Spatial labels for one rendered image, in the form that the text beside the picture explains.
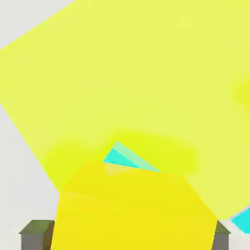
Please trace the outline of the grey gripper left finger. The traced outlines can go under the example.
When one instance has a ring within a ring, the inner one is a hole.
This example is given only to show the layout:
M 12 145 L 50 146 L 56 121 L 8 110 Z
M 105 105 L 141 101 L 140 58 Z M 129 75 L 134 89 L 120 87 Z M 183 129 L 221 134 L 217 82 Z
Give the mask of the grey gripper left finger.
M 21 250 L 51 250 L 54 220 L 31 220 L 20 232 Z

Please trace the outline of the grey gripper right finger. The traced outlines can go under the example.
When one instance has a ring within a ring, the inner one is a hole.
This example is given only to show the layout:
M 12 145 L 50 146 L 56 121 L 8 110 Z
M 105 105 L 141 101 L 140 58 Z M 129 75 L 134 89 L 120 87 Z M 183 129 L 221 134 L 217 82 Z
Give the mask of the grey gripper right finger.
M 231 232 L 218 220 L 211 250 L 229 250 L 229 235 Z

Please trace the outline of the small yellow cube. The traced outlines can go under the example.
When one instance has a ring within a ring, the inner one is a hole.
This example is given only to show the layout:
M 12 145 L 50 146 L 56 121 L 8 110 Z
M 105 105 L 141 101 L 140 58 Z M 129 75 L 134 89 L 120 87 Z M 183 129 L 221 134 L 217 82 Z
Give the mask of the small yellow cube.
M 52 250 L 211 250 L 216 224 L 181 176 L 92 163 L 60 191 Z

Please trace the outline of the small cyan cube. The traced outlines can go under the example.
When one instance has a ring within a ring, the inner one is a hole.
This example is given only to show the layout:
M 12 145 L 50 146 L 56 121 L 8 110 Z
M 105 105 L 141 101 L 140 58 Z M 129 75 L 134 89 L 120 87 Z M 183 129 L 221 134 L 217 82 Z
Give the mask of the small cyan cube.
M 153 172 L 160 172 L 160 170 L 149 164 L 146 160 L 139 157 L 120 142 L 116 142 L 113 145 L 112 149 L 106 155 L 103 162 L 125 167 L 145 169 Z

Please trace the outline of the large cyan box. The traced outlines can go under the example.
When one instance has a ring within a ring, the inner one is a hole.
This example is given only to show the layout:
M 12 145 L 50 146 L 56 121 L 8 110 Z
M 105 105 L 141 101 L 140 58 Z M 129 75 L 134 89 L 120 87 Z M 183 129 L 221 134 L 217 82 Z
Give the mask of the large cyan box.
M 250 207 L 240 211 L 231 221 L 245 234 L 250 234 Z

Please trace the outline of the large yellow box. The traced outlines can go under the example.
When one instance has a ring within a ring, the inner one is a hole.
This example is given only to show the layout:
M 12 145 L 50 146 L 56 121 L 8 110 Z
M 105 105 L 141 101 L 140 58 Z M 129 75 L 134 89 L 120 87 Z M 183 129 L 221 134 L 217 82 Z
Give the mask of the large yellow box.
M 0 104 L 57 188 L 120 142 L 226 219 L 250 205 L 250 0 L 75 0 L 0 50 Z

